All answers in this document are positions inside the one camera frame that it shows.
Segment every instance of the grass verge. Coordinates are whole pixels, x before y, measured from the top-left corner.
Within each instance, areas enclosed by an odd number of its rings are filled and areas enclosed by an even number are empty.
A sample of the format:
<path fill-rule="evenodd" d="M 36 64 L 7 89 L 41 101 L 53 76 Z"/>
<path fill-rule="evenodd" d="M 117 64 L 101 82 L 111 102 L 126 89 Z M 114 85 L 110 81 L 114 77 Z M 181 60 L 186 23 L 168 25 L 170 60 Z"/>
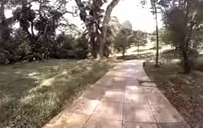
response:
<path fill-rule="evenodd" d="M 112 67 L 94 60 L 0 66 L 0 122 L 40 128 Z"/>
<path fill-rule="evenodd" d="M 203 73 L 182 74 L 176 63 L 147 63 L 145 71 L 191 127 L 203 128 Z"/>

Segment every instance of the pole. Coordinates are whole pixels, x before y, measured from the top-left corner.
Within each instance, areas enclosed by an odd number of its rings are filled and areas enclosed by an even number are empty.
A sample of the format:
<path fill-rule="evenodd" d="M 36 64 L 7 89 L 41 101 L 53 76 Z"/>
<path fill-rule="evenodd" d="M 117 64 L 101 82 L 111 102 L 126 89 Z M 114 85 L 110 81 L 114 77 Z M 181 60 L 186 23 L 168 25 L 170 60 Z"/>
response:
<path fill-rule="evenodd" d="M 156 61 L 155 67 L 159 67 L 159 26 L 158 26 L 158 14 L 156 8 L 156 2 L 154 3 L 155 8 L 155 23 L 156 23 Z"/>

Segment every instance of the green lawn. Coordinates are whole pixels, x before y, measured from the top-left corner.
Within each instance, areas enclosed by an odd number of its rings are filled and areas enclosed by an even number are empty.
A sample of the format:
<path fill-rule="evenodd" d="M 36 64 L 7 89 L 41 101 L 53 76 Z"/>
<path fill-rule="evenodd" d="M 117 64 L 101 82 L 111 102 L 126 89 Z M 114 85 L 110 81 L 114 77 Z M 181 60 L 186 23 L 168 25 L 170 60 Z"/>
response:
<path fill-rule="evenodd" d="M 112 67 L 95 60 L 49 60 L 0 66 L 0 122 L 40 128 Z"/>

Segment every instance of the paved pathway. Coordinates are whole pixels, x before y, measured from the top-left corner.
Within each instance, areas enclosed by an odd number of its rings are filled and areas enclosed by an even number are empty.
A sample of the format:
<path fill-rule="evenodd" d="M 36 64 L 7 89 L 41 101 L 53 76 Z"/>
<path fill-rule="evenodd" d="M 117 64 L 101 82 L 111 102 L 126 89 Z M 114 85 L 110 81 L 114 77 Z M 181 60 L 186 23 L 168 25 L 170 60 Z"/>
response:
<path fill-rule="evenodd" d="M 125 61 L 44 128 L 189 128 L 145 74 L 142 61 Z"/>

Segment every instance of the dirt ground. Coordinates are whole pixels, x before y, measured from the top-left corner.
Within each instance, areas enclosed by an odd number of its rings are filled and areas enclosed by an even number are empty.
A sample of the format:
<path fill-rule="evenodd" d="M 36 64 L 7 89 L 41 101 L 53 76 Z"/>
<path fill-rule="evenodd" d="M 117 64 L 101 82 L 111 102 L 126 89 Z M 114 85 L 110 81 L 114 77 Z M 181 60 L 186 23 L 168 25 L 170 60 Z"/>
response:
<path fill-rule="evenodd" d="M 145 70 L 190 126 L 203 128 L 203 72 L 184 75 L 175 63 L 163 64 L 159 69 L 149 63 Z"/>

